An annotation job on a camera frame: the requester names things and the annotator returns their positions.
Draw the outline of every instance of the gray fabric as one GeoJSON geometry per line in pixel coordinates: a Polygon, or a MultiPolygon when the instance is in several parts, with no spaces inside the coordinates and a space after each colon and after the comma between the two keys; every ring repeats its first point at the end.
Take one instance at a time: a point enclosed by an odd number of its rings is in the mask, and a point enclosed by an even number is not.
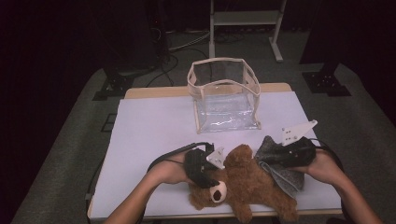
{"type": "Polygon", "coordinates": [[[280,186],[285,193],[291,198],[295,198],[296,193],[303,189],[304,174],[296,171],[291,171],[279,164],[267,164],[262,161],[267,156],[274,155],[281,145],[274,142],[271,136],[265,136],[262,141],[262,146],[255,155],[255,159],[262,169],[270,173],[275,182],[280,186]]]}

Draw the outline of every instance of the dark background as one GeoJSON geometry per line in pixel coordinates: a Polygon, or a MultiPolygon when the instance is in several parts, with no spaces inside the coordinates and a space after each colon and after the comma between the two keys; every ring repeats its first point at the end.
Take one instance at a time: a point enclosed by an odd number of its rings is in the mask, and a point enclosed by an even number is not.
{"type": "MultiPolygon", "coordinates": [[[[217,10],[278,7],[277,1],[263,2],[219,0],[217,10]]],[[[0,4],[0,222],[8,223],[90,76],[118,63],[132,68],[158,65],[166,46],[163,40],[153,41],[149,28],[208,29],[209,1],[0,4]]],[[[389,1],[293,0],[287,4],[282,29],[312,29],[302,63],[339,59],[360,76],[395,123],[392,15],[389,1]]]]}

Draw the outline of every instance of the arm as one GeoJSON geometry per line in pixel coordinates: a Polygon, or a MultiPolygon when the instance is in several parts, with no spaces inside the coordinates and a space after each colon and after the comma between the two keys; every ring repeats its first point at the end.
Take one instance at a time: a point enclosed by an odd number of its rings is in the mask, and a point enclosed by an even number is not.
{"type": "Polygon", "coordinates": [[[172,161],[162,161],[151,168],[137,184],[128,197],[110,214],[105,224],[128,223],[135,224],[144,211],[154,190],[161,184],[192,183],[179,162],[184,161],[185,153],[169,158],[172,161]]]}
{"type": "Polygon", "coordinates": [[[340,195],[352,219],[358,224],[382,223],[370,205],[364,200],[358,188],[336,165],[328,152],[317,149],[317,157],[305,167],[292,170],[311,175],[316,180],[331,184],[340,195]]]}

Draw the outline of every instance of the hand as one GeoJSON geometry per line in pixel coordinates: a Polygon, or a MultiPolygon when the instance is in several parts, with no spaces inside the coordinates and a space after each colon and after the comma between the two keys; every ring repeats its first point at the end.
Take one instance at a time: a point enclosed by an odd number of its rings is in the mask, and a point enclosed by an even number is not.
{"type": "Polygon", "coordinates": [[[180,152],[167,158],[167,161],[161,161],[153,166],[146,176],[153,178],[158,185],[161,183],[177,184],[180,182],[193,184],[193,182],[187,177],[183,167],[186,153],[187,151],[180,152]]]}
{"type": "Polygon", "coordinates": [[[317,156],[308,166],[290,169],[306,173],[320,182],[331,185],[337,183],[338,179],[344,176],[344,172],[337,166],[332,156],[322,149],[317,149],[317,156]]]}

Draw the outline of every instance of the forearm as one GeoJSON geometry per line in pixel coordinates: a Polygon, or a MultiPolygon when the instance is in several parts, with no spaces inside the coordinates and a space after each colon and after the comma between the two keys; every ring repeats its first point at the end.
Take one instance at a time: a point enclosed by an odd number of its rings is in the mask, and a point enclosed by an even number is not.
{"type": "Polygon", "coordinates": [[[149,176],[145,176],[128,197],[111,213],[105,224],[135,224],[158,185],[149,176]]]}
{"type": "Polygon", "coordinates": [[[365,201],[357,187],[345,175],[340,176],[336,184],[333,184],[349,215],[357,224],[382,223],[370,205],[365,201]]]}

